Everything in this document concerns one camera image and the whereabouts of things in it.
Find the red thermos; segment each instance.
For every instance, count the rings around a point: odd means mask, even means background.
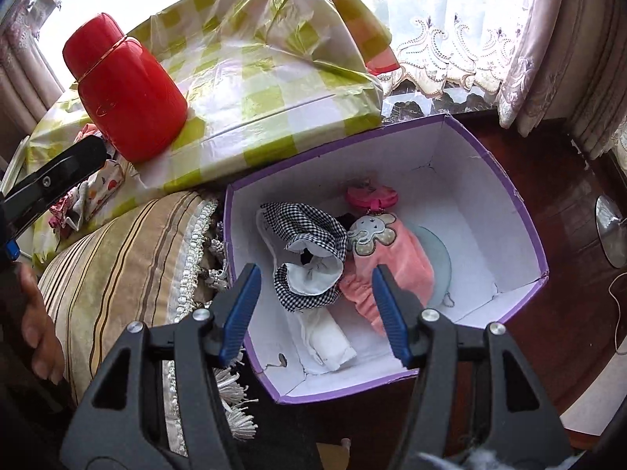
[[[122,156],[140,163],[178,136],[187,101],[157,59],[98,14],[68,39],[63,59],[87,114]]]

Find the black and white gingham cloth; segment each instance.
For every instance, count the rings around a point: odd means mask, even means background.
[[[266,203],[261,206],[264,217],[275,234],[289,247],[305,239],[333,254],[340,261],[346,258],[346,229],[328,213],[302,203]],[[336,285],[321,295],[298,295],[287,283],[287,266],[282,264],[274,274],[274,287],[281,305],[288,311],[300,311],[332,304],[340,291]]]

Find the striped cushion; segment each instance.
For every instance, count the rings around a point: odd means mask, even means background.
[[[76,401],[126,325],[171,323],[179,297],[194,295],[196,277],[192,287],[183,280],[191,237],[216,206],[195,192],[151,201],[74,243],[46,268],[40,288]]]

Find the person's hand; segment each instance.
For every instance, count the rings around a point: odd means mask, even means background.
[[[23,263],[18,266],[20,284],[28,302],[22,319],[22,336],[26,344],[35,350],[31,362],[33,373],[58,384],[65,369],[61,342],[56,338],[54,323],[46,312],[37,276],[29,266]]]

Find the white cable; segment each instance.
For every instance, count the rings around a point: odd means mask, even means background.
[[[621,305],[618,302],[618,299],[616,298],[616,296],[612,293],[612,286],[614,285],[614,283],[619,280],[621,277],[623,276],[627,276],[627,272],[623,272],[622,274],[618,274],[614,280],[609,283],[609,286],[607,287],[607,292],[611,295],[611,297],[614,299],[614,302],[616,302],[616,306],[618,307],[618,321],[616,322],[616,329],[614,331],[614,350],[616,351],[617,355],[627,355],[627,351],[618,351],[618,326],[621,323]]]

